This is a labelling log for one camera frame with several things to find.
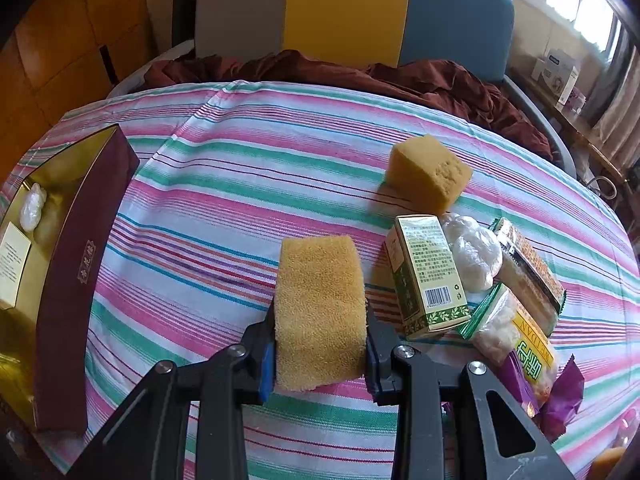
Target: purple wrapper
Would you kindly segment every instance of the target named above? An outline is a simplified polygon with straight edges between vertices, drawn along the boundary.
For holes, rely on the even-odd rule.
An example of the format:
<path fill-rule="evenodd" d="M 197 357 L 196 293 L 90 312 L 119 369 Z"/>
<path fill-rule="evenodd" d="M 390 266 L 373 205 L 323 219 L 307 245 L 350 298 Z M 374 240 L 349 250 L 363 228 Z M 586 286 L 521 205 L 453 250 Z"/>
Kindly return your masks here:
<path fill-rule="evenodd" d="M 566 425 L 578 413 L 583 397 L 584 376 L 572 355 L 540 410 L 540 430 L 549 442 L 555 442 L 564 434 Z"/>
<path fill-rule="evenodd" d="M 522 364 L 515 350 L 509 352 L 500 368 L 496 370 L 496 376 L 530 418 L 533 418 L 540 411 L 536 396 L 524 377 Z"/>

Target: cream colored small box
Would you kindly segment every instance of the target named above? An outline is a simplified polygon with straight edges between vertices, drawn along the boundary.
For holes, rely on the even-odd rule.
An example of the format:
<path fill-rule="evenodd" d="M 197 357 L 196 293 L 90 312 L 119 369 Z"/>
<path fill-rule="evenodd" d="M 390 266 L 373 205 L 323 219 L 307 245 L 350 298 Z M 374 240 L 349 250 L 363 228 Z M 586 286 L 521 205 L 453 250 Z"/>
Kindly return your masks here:
<path fill-rule="evenodd" d="M 396 217 L 386 236 L 404 334 L 416 339 L 470 319 L 465 291 L 437 216 Z"/>

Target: sponge block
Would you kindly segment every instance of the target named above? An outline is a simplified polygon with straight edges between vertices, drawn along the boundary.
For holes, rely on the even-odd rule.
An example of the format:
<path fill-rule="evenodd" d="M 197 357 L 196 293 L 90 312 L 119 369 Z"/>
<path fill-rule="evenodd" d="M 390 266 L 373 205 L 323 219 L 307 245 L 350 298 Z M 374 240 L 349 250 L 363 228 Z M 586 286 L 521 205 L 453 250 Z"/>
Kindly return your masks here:
<path fill-rule="evenodd" d="M 391 149 L 385 180 L 423 214 L 451 207 L 473 170 L 431 136 L 413 137 Z"/>
<path fill-rule="evenodd" d="M 283 240 L 273 306 L 279 386 L 311 390 L 363 374 L 364 278 L 351 238 Z"/>

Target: box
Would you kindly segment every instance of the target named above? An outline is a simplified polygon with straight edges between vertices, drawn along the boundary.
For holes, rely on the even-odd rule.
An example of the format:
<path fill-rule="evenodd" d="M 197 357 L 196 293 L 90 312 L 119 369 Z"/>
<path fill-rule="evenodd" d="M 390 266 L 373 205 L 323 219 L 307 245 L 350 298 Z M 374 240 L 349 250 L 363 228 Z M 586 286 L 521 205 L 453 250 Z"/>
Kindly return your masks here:
<path fill-rule="evenodd" d="M 470 319 L 465 291 L 437 216 L 396 217 L 385 244 L 407 339 L 448 330 Z"/>
<path fill-rule="evenodd" d="M 544 59 L 537 59 L 531 77 L 542 88 L 558 97 L 558 107 L 564 106 L 580 74 L 578 62 L 558 48 L 552 48 Z"/>
<path fill-rule="evenodd" d="M 115 124 L 66 147 L 20 184 L 0 224 L 20 227 L 34 183 L 47 191 L 18 277 L 0 308 L 0 396 L 31 430 L 87 425 L 84 353 L 100 261 L 139 164 Z"/>

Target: brown blanket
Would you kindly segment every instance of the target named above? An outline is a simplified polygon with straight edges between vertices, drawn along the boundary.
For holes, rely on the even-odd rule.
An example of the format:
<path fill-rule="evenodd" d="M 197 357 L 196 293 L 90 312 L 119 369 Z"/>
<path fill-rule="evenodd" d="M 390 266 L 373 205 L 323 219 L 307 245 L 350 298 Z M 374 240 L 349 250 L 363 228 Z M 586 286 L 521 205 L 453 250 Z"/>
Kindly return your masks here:
<path fill-rule="evenodd" d="M 284 50 L 246 63 L 209 56 L 156 61 L 145 74 L 145 87 L 237 79 L 326 85 L 393 97 L 455 115 L 552 160 L 546 137 L 498 87 L 482 83 L 452 61 L 415 61 L 398 68 L 378 63 L 363 71 L 309 59 L 297 50 Z"/>

